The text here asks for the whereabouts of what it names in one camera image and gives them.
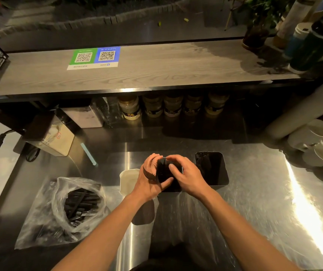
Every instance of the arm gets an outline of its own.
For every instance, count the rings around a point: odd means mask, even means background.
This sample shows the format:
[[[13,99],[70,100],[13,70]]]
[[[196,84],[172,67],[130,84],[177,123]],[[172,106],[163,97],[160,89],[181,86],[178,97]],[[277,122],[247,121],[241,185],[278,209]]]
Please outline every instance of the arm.
[[[170,171],[183,190],[199,199],[217,224],[229,248],[246,271],[300,270],[268,240],[255,231],[225,200],[204,181],[199,169],[186,157],[170,155],[183,167],[183,174],[173,165]]]
[[[150,182],[143,173],[155,175],[155,164],[163,156],[150,155],[140,168],[134,190],[109,214],[92,233],[64,257],[54,268],[60,270],[107,270],[114,259],[120,242],[138,209],[167,188],[173,178],[160,185]]]

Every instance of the dark floor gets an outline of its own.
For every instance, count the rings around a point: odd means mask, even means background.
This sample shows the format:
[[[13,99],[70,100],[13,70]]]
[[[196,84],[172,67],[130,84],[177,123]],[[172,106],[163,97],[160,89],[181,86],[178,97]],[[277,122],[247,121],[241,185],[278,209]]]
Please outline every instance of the dark floor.
[[[183,11],[133,19],[116,25],[103,25],[62,31],[17,32],[0,39],[7,52],[78,49],[112,45],[203,40],[242,37],[246,31],[245,13],[235,11],[228,19],[230,2],[225,0],[192,0]]]

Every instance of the person's right hand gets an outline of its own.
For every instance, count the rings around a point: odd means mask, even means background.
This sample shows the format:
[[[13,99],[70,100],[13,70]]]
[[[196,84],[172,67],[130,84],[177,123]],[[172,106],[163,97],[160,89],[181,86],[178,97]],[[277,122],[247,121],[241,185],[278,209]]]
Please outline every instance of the person's right hand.
[[[198,167],[186,157],[180,155],[169,155],[167,160],[177,161],[183,167],[183,174],[174,164],[169,164],[169,169],[178,180],[181,188],[189,195],[201,199],[211,187],[205,182]]]

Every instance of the potted plant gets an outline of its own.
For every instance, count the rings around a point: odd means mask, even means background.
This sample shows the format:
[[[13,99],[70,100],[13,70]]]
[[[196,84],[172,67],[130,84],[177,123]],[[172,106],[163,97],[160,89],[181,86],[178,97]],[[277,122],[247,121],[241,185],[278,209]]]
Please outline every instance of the potted plant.
[[[275,28],[282,15],[289,11],[295,0],[247,0],[241,9],[248,9],[250,22],[242,46],[248,50],[263,47],[270,30]]]

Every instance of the qr code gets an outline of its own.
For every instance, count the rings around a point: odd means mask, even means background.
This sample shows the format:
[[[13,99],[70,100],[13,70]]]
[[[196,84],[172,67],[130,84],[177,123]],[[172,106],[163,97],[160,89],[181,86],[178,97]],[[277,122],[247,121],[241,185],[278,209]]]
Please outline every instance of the qr code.
[[[114,59],[115,59],[115,50],[100,52],[99,61],[112,61]]]
[[[91,61],[92,52],[77,53],[75,63],[89,62]]]

